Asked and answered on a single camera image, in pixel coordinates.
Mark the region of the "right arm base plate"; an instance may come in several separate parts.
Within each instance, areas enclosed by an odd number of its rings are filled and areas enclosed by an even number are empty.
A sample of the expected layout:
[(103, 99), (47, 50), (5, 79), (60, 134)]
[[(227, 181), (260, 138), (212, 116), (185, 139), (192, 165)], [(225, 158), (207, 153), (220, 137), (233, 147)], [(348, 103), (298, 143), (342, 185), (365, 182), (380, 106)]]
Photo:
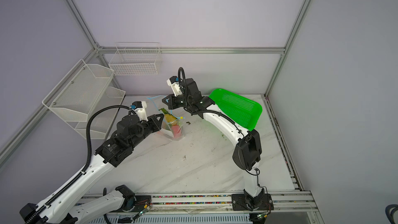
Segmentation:
[(256, 197), (248, 194), (233, 194), (232, 208), (234, 211), (273, 211), (274, 203), (270, 194), (260, 193)]

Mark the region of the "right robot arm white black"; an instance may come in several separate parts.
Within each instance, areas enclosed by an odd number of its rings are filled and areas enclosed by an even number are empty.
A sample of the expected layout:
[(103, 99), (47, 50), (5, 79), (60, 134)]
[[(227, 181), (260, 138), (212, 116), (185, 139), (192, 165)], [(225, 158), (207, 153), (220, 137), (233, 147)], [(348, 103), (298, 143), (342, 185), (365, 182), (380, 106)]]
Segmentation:
[(265, 195), (257, 181), (262, 147), (260, 134), (255, 130), (262, 106), (226, 89), (215, 89), (209, 96), (203, 96), (191, 78), (172, 76), (166, 82), (173, 92), (162, 102), (169, 110), (183, 108), (190, 115), (201, 117), (232, 143), (234, 163), (248, 173), (244, 179), (246, 205), (249, 210), (257, 208)]

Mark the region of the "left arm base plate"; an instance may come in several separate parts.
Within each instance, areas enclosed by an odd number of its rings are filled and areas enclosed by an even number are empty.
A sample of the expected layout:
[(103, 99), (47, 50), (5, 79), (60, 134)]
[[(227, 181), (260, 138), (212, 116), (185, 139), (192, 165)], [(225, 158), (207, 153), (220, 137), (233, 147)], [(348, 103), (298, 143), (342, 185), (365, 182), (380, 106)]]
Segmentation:
[(135, 195), (135, 197), (125, 200), (119, 209), (112, 212), (138, 213), (144, 209), (145, 205), (150, 205), (151, 200), (152, 197), (150, 195)]

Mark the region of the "red pepper toy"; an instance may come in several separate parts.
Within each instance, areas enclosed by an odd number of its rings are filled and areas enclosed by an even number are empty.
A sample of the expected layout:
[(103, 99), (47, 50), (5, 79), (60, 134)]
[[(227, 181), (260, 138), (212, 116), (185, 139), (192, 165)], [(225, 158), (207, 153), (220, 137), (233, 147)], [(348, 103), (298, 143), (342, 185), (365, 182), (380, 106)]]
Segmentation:
[(182, 129), (179, 125), (173, 125), (171, 126), (171, 131), (173, 133), (173, 137), (175, 139), (178, 139), (182, 136)]

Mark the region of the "clear zip bag blue zipper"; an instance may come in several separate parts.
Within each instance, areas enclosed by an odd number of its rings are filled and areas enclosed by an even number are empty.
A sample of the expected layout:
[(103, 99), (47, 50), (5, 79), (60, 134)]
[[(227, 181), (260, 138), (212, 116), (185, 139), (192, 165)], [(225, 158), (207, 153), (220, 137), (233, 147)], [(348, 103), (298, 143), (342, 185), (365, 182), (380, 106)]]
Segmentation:
[(157, 95), (147, 97), (146, 100), (150, 102), (149, 109), (152, 112), (164, 115), (159, 134), (172, 141), (179, 141), (183, 138), (182, 126), (184, 117), (176, 116), (172, 113), (172, 110), (168, 109), (168, 106), (162, 101), (165, 97), (165, 95)]

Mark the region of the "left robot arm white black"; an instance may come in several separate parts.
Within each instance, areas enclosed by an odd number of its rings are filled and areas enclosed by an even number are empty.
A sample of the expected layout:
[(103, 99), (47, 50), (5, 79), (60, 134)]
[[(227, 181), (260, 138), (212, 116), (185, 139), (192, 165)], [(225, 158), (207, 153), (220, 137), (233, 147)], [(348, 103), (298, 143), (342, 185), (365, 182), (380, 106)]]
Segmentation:
[(127, 115), (117, 123), (116, 131), (96, 151), (88, 145), (88, 159), (83, 168), (52, 195), (37, 204), (28, 203), (20, 210), (27, 224), (83, 224), (115, 210), (130, 211), (135, 207), (135, 193), (121, 185), (102, 197), (77, 206), (76, 203), (106, 174), (149, 135), (161, 130), (164, 115), (146, 118)]

